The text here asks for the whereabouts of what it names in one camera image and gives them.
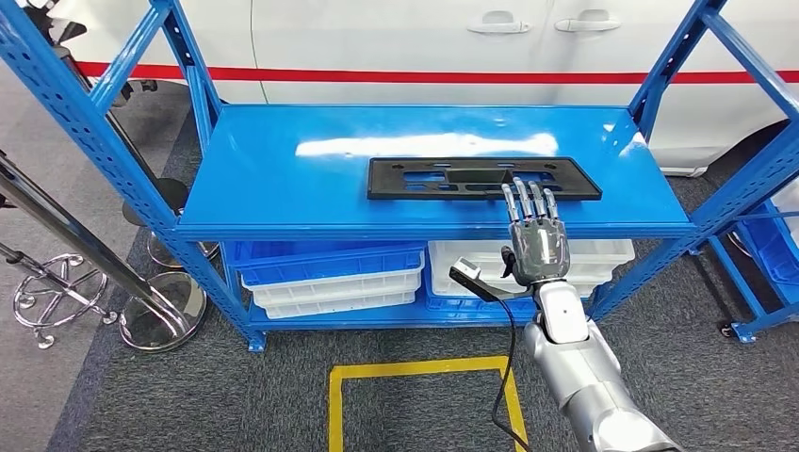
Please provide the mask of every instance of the black fixture plate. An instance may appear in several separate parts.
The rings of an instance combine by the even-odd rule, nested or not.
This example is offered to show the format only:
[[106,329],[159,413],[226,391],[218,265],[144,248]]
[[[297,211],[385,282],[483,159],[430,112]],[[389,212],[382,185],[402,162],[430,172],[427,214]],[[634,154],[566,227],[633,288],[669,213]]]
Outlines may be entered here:
[[602,190],[571,157],[391,158],[369,160],[371,200],[496,200],[513,178],[549,188],[569,201],[602,199]]

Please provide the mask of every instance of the robot finger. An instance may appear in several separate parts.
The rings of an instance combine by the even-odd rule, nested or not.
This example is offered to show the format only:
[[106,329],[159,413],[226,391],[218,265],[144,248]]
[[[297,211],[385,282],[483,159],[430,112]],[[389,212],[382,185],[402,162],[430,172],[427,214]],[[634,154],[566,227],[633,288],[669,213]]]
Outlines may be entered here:
[[546,197],[546,207],[549,209],[549,217],[558,219],[558,204],[555,202],[555,195],[549,188],[544,188],[544,196]]
[[544,207],[544,198],[541,197],[541,188],[534,182],[529,182],[530,193],[532,193],[532,201],[535,203],[535,216],[537,218],[546,217],[546,208]]
[[522,204],[522,212],[525,219],[532,218],[532,206],[530,205],[530,197],[527,196],[527,188],[524,186],[524,182],[518,177],[514,177],[514,185],[516,186],[516,191],[519,192],[519,203]]
[[508,217],[511,218],[511,223],[516,223],[519,220],[519,211],[516,210],[516,199],[511,186],[502,184],[502,194],[505,195],[505,203],[508,204]]

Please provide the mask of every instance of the white car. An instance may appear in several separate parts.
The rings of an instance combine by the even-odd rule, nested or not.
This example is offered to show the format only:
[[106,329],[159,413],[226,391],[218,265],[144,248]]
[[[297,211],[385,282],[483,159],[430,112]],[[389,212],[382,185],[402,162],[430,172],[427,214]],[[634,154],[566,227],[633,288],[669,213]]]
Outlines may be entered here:
[[[231,103],[626,105],[692,0],[183,0],[220,97]],[[61,0],[51,18],[102,73],[146,0]],[[730,0],[724,16],[799,91],[795,0]],[[159,35],[137,78],[180,78]],[[709,32],[666,91],[651,148],[697,175],[784,119]]]

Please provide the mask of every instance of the white plastic bin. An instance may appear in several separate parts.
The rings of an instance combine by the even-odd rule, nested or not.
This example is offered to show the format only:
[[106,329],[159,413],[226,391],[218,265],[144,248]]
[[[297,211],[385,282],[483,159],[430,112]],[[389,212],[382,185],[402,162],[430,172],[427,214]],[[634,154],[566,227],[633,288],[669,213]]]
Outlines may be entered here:
[[418,268],[410,270],[243,285],[253,292],[253,302],[264,308],[269,318],[326,314],[413,302],[414,292],[421,286],[422,268],[423,258]]
[[[513,276],[501,279],[505,264],[499,254],[506,240],[434,241],[430,249],[432,292],[441,296],[471,296],[468,290],[449,277],[449,268],[464,257],[482,270],[481,278],[498,288],[519,292]],[[566,279],[581,297],[589,297],[594,288],[610,281],[613,269],[635,258],[632,240],[569,240],[571,267]]]
[[300,315],[328,314],[355,309],[381,308],[384,306],[397,306],[399,304],[413,303],[416,299],[416,290],[401,294],[373,295],[359,299],[325,300],[303,304],[287,304],[283,306],[261,306],[269,318],[297,317]]

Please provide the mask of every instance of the blue plastic bin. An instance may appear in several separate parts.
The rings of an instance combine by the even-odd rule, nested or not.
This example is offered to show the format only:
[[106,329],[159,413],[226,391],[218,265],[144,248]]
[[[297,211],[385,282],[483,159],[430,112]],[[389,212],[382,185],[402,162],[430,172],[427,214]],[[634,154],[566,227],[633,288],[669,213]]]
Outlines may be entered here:
[[[431,266],[425,266],[422,270],[422,279],[424,280],[424,287],[427,291],[427,309],[431,311],[439,311],[440,314],[450,318],[472,318],[475,313],[480,311],[503,311],[499,303],[490,303],[483,301],[477,297],[450,297],[435,295],[432,292],[432,274]],[[529,317],[535,314],[535,303],[532,302],[531,297],[523,297],[521,299],[509,299],[505,301],[508,309],[514,313],[514,318]]]
[[[752,211],[752,214],[778,213],[770,200]],[[759,256],[769,276],[778,283],[799,284],[799,248],[785,219],[756,218],[742,223],[755,243],[755,249],[750,251]]]
[[426,242],[227,242],[247,285],[289,283],[421,266]]

